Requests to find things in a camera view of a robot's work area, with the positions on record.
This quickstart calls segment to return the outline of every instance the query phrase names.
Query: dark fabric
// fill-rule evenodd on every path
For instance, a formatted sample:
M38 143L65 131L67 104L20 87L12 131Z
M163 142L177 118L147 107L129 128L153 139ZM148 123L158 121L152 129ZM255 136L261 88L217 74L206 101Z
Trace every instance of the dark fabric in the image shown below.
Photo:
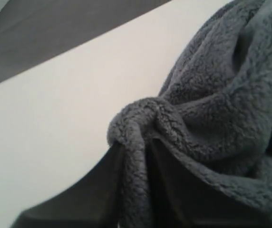
M153 136L202 181L272 218L272 0L220 9L159 96L129 104L110 123L109 143L127 155L122 227L153 227L145 165Z
M168 1L10 0L0 13L0 82Z

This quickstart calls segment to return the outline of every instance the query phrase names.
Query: gray fabric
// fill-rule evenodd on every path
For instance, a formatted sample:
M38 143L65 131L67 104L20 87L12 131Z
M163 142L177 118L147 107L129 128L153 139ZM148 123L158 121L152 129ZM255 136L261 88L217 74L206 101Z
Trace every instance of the gray fabric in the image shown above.
M0 82L168 1L10 0L0 12Z
M272 0L220 9L159 96L129 104L110 123L108 142L127 154L122 227L153 227L144 156L153 136L198 178L272 216Z

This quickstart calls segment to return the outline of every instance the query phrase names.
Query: blanket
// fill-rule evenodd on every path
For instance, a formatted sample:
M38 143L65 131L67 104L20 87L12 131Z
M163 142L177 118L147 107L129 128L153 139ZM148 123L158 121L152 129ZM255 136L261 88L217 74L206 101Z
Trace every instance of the blanket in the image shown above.
M272 214L272 0L234 0L218 10L160 93L111 121L109 144L126 149L124 228L153 227L145 148L155 136L202 181Z

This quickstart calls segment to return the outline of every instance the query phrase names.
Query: gray fleece blanket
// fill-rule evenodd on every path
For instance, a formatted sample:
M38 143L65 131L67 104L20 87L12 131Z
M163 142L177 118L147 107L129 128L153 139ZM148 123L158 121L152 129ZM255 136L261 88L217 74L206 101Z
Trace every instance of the gray fleece blanket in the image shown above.
M159 95L129 104L110 123L108 142L127 155L122 227L153 227L145 147L155 136L198 178L272 214L272 0L221 8Z

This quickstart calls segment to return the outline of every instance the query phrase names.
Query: blanket fold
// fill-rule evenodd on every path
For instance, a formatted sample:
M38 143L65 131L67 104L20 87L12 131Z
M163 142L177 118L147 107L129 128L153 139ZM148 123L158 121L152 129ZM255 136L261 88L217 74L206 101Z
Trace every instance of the blanket fold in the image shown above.
M272 0L218 10L159 95L129 104L110 123L108 142L127 154L122 227L153 227L145 148L154 136L201 180L272 213Z

